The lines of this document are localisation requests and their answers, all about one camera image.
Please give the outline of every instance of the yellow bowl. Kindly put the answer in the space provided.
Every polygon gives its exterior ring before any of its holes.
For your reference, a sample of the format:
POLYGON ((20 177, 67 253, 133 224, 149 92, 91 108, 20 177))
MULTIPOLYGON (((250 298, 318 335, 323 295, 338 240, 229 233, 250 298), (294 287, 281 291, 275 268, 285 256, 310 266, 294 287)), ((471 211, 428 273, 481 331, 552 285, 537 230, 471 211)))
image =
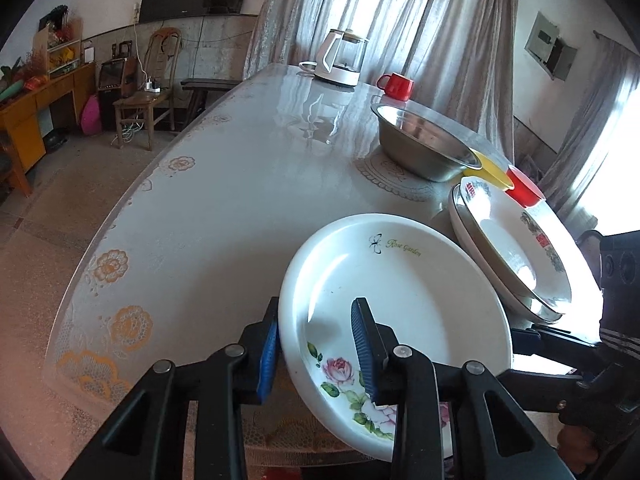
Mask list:
POLYGON ((501 170, 494 161, 486 155, 476 152, 473 148, 471 148, 471 151, 476 154, 482 163, 482 170, 470 170, 469 168, 466 168, 466 170, 462 172, 464 176, 478 176, 480 178, 484 178, 487 182, 499 187, 503 191, 513 189, 513 181, 510 179, 509 175, 501 170))

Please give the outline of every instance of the human hand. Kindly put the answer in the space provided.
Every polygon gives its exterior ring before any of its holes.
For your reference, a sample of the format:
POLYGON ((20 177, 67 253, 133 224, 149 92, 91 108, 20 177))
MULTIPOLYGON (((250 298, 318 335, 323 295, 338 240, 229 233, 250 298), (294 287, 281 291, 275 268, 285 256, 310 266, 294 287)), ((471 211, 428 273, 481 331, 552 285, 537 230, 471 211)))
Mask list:
POLYGON ((582 426, 564 426, 558 433, 558 455, 571 470, 580 474, 598 459, 595 434, 582 426))

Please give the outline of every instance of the kettle lid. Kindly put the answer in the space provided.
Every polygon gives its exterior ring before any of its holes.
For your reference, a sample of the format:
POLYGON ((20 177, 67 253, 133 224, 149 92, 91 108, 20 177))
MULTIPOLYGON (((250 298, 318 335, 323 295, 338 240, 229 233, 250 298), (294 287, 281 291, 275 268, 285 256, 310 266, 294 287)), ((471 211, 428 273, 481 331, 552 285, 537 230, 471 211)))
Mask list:
POLYGON ((349 41, 350 43, 360 43, 369 41, 368 38, 364 38, 363 36, 358 36, 354 34, 350 28, 346 28, 345 30, 340 30, 339 28, 332 28, 329 32, 341 32, 342 38, 344 40, 349 41))

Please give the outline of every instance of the electrical panel box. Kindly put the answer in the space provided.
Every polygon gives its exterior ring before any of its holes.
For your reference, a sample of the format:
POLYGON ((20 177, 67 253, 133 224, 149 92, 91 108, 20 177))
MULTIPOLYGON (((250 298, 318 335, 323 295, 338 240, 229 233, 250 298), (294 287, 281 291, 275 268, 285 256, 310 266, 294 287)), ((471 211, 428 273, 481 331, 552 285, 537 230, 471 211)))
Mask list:
POLYGON ((557 25, 538 13, 533 24, 525 50, 531 54, 551 79, 566 80, 569 69, 578 52, 568 46, 560 37, 557 25))

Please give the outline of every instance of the gray curtain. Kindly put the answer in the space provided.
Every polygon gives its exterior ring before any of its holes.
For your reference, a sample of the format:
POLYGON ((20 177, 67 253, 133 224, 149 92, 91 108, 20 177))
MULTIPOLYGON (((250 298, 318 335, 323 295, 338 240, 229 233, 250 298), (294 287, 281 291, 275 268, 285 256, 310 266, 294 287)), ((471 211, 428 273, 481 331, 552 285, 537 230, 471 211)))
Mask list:
POLYGON ((640 57, 601 36, 590 82, 558 152, 540 181, 548 204, 574 236, 596 227, 580 203, 616 140, 625 105, 640 82, 640 57))
POLYGON ((361 80, 414 79, 412 98, 489 139, 513 160, 518 0, 266 0, 244 66, 312 60, 330 28, 369 38, 361 80))

